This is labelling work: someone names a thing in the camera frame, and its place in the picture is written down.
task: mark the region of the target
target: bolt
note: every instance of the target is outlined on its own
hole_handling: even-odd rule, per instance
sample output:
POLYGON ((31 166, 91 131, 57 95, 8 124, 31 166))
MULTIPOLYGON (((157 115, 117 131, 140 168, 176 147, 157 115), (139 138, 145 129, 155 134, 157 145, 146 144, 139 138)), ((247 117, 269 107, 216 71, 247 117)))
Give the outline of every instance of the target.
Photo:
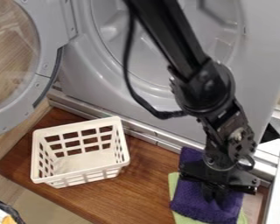
POLYGON ((207 163, 210 164, 210 165, 213 165, 213 164, 214 164, 214 159, 211 158, 211 157, 207 157, 207 158, 206 158, 206 161, 207 161, 207 163))

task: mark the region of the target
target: washing machine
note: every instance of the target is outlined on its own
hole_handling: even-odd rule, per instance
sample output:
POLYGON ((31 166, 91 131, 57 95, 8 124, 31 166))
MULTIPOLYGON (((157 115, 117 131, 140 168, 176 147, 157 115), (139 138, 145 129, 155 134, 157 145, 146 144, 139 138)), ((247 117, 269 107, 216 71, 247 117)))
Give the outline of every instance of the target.
MULTIPOLYGON (((232 71, 259 142, 280 95, 280 0, 205 0, 212 13, 200 10, 200 0, 178 2, 204 51, 232 71)), ((176 144, 203 149, 206 136, 194 117, 161 121, 130 97, 123 81, 127 22, 121 0, 0 0, 0 134, 29 117, 59 74, 52 105, 85 117, 119 115, 127 132, 173 151, 176 144)), ((131 83, 156 109, 177 110, 166 68, 137 24, 131 83)), ((275 176, 280 151, 256 153, 260 161, 277 158, 275 176)), ((259 165, 262 175, 267 164, 259 165)))

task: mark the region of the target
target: white plastic basket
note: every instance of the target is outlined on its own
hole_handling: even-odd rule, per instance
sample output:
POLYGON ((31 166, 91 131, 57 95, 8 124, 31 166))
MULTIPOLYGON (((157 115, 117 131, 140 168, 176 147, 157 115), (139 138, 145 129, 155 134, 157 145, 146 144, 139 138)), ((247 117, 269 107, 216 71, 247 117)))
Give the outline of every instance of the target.
POLYGON ((116 177, 130 163, 117 116, 33 133, 31 180, 55 188, 116 177))

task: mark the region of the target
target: yellow object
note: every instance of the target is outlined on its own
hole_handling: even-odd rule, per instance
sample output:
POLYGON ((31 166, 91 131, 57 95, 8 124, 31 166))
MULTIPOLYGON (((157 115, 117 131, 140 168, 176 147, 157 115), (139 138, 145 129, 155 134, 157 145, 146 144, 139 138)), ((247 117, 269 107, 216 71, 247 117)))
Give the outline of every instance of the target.
POLYGON ((12 219, 11 216, 6 216, 2 220, 2 224, 17 224, 17 223, 12 219))

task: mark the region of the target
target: screw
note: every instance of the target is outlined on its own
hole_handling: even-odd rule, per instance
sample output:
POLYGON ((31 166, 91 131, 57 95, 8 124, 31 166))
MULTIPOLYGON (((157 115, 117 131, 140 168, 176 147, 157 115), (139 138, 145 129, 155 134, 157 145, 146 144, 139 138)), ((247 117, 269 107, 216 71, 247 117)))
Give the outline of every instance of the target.
POLYGON ((207 158, 206 160, 210 165, 214 164, 214 160, 211 157, 207 158))

